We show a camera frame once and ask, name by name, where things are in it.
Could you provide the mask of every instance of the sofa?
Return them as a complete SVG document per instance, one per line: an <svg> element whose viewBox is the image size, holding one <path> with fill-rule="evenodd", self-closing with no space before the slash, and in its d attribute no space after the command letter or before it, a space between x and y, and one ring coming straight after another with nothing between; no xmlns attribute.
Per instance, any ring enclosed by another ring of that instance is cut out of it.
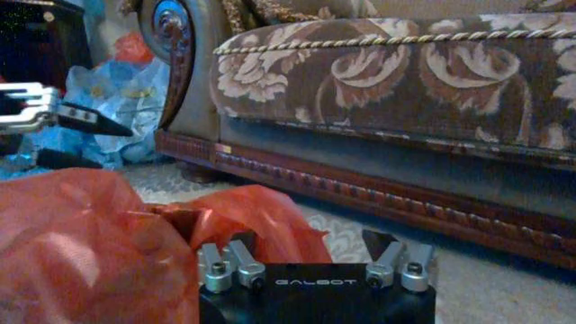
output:
<svg viewBox="0 0 576 324"><path fill-rule="evenodd" d="M134 1L158 151L576 269L575 3Z"/></svg>

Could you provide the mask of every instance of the sofa arm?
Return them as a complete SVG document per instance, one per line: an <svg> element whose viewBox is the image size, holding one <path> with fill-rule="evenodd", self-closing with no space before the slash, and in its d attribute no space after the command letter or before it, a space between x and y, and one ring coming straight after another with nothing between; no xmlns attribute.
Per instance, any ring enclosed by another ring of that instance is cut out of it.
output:
<svg viewBox="0 0 576 324"><path fill-rule="evenodd" d="M160 127L218 140L218 114L207 80L212 51L232 35L222 1L143 1L138 16L148 46L171 64Z"/></svg>

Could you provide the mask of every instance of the floor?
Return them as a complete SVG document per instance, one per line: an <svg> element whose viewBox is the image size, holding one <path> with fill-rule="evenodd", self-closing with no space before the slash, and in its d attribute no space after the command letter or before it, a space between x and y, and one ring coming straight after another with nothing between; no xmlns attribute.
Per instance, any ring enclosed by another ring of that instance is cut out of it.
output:
<svg viewBox="0 0 576 324"><path fill-rule="evenodd" d="M186 181L175 164L131 167L123 172L143 200L187 201L242 184L230 178L200 185ZM439 257L438 323L576 323L576 273L446 236L292 195L312 227L330 231L334 262L368 262L364 227L414 245L432 244Z"/></svg>

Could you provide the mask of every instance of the carved wooden trim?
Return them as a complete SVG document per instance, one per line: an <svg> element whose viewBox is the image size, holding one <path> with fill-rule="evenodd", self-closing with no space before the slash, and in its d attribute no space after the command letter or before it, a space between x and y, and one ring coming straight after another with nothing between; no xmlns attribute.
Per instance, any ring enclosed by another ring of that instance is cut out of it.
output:
<svg viewBox="0 0 576 324"><path fill-rule="evenodd" d="M159 151L427 230L576 269L576 222L167 132Z"/></svg>
<svg viewBox="0 0 576 324"><path fill-rule="evenodd" d="M166 19L163 28L171 34L171 79L168 94L164 104L164 112L160 117L159 126L167 127L179 112L184 96L187 94L190 79L192 78L195 59L195 30L192 19L188 15L186 28L182 27L179 18Z"/></svg>

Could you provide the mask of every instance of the wooden sofa base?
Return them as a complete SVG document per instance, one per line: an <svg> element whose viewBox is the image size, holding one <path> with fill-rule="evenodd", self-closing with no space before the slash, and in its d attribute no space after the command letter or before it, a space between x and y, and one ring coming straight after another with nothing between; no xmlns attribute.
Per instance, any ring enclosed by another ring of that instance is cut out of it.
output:
<svg viewBox="0 0 576 324"><path fill-rule="evenodd" d="M576 269L576 222L252 148L156 132L159 152L272 187Z"/></svg>

